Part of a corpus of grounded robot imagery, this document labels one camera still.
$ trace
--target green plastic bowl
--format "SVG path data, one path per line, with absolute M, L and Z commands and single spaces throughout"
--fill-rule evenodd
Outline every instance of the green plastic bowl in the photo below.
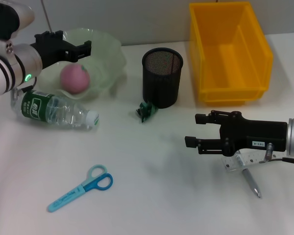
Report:
M 121 42 L 110 34 L 79 28 L 64 32 L 63 39 L 75 46 L 84 44 L 88 40 L 92 41 L 91 55 L 77 62 L 88 71 L 90 86 L 79 94 L 71 94 L 63 90 L 60 85 L 60 72 L 71 62 L 61 61 L 42 70 L 37 79 L 37 85 L 42 91 L 64 94 L 71 99 L 95 97 L 100 92 L 109 89 L 123 73 L 126 60 L 121 51 Z

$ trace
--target small green object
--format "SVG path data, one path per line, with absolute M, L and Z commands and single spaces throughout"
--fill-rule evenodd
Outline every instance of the small green object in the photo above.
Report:
M 26 77 L 25 77 L 25 82 L 27 82 L 28 80 L 30 80 L 31 79 L 31 74 L 29 74 L 29 75 L 27 75 Z
M 82 70 L 87 72 L 87 69 L 82 65 Z
M 158 111 L 158 108 L 151 102 L 141 103 L 139 109 L 136 110 L 138 115 L 142 118 L 142 122 L 146 121 Z

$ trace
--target translucent plastic bowl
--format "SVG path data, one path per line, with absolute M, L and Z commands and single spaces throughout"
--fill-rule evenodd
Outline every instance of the translucent plastic bowl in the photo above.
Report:
M 44 69 L 39 75 L 37 84 L 42 91 L 64 94 L 71 99 L 94 97 L 110 88 L 123 73 L 126 60 L 121 51 L 121 43 L 110 34 L 79 28 L 64 32 L 63 39 L 75 46 L 84 44 L 87 40 L 92 41 L 91 55 L 77 62 L 88 71 L 90 86 L 79 94 L 70 94 L 63 90 L 60 85 L 60 72 L 70 62 L 58 62 Z
M 192 3 L 190 54 L 198 99 L 242 104 L 268 90 L 273 55 L 249 2 Z

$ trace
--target white wall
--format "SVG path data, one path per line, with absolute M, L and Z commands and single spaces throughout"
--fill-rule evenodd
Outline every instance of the white wall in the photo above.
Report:
M 40 2 L 40 0 L 13 0 L 13 1 L 30 6 L 31 9 L 35 12 L 34 22 L 31 23 L 25 29 L 21 30 L 18 33 L 18 36 L 15 39 L 13 39 L 13 42 L 15 44 L 34 43 L 35 42 L 35 38 L 34 38 L 35 34 L 43 33 L 45 31 L 49 30 L 41 2 Z
M 53 30 L 98 29 L 124 45 L 187 40 L 194 1 L 215 0 L 44 0 Z
M 240 0 L 219 0 L 219 2 Z M 294 32 L 294 0 L 249 0 L 265 34 Z
M 29 5 L 35 22 L 15 42 L 32 43 L 48 30 L 41 0 Z M 124 45 L 185 41 L 189 38 L 190 2 L 217 0 L 43 0 L 53 31 L 77 27 L 106 31 Z M 294 32 L 294 0 L 249 0 L 265 34 Z

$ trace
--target cable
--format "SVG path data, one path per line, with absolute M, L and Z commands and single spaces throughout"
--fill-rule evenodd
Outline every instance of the cable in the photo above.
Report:
M 46 20 L 47 20 L 47 24 L 48 24 L 48 28 L 50 30 L 50 33 L 52 32 L 52 29 L 51 29 L 51 25 L 50 25 L 50 21 L 49 21 L 49 17 L 47 15 L 47 11 L 46 11 L 46 8 L 45 8 L 45 3 L 44 3 L 44 0 L 40 0 L 41 2 L 41 5 L 43 7 L 43 11 L 44 11 L 44 14 L 45 14 L 45 17 L 46 17 Z
M 285 163 L 293 163 L 294 164 L 294 158 L 277 158 L 277 159 L 271 159 L 268 162 L 274 162 L 274 161 L 283 161 Z
M 34 84 L 32 85 L 32 86 L 33 86 L 33 88 L 36 86 L 36 83 L 37 83 L 37 77 L 35 77 Z

